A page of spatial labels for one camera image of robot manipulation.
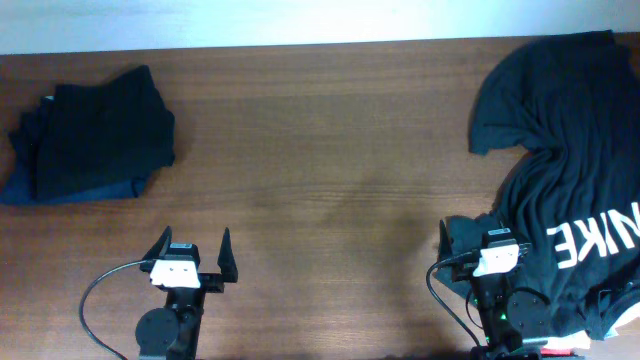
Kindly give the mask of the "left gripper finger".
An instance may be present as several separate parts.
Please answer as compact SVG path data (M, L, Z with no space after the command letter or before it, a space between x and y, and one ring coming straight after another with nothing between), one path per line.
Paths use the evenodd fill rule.
M222 237L217 265L220 268L220 274L223 282L236 283L238 281L238 268L232 250L229 228L225 229Z
M146 252L142 257L143 260L150 261L163 257L166 254L167 248L171 244L172 229L167 226L156 243Z

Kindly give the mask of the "black Nike t-shirt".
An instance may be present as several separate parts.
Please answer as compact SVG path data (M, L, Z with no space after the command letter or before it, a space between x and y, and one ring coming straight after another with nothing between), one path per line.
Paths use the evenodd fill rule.
M639 301L639 80L609 31L549 36L483 82L469 149L527 158L489 213L451 217L454 254L508 228L530 244L514 280L551 303L554 337L607 338Z

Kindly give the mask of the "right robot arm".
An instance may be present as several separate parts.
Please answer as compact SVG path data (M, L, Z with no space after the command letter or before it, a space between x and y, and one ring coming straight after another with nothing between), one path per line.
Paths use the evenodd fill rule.
M440 224L439 261L451 270L451 280L470 286L466 299L474 300L486 343L470 350L471 359L540 359L546 343L549 302L530 288L511 281L523 268L530 245L520 243L508 228L490 230L480 244L464 252L453 250L453 240Z

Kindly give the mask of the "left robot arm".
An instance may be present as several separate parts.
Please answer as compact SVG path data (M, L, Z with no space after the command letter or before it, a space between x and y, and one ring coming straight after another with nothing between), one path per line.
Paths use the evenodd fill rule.
M238 281L231 234L223 233L217 258L217 273L201 273L199 249L192 243L172 241L166 227L157 242L142 258L140 270L152 286L166 293L162 307L145 313L137 323L136 342L140 359L196 358L205 298L222 293L225 285Z

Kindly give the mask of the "red t-shirt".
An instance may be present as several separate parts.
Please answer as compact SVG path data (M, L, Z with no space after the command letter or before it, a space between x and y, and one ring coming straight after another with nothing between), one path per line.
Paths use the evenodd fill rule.
M543 357L568 357L574 355L571 349L542 348L540 352Z

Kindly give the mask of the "folded black garment on top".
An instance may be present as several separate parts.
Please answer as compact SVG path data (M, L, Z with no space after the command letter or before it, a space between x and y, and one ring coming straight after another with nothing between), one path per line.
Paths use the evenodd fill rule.
M146 65L96 86L59 84L36 160L36 198L122 182L175 161L175 117Z

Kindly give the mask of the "folded navy blue garment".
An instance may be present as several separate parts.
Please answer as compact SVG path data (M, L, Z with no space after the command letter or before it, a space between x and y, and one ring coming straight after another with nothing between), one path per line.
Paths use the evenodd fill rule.
M150 173L49 200L36 198L36 160L54 105L53 96L40 98L37 108L22 113L19 127L8 133L16 155L14 170L1 190L1 203L10 206L58 205L139 197Z

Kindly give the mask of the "white t-shirt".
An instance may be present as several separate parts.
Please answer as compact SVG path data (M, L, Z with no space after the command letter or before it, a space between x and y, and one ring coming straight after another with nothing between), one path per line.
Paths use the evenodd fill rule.
M639 317L639 303L626 309L613 323L609 330L605 333L604 338L612 338L618 336L617 329L625 326ZM585 330L565 336L565 337L549 337L547 344L543 348L550 349L589 349L591 338Z

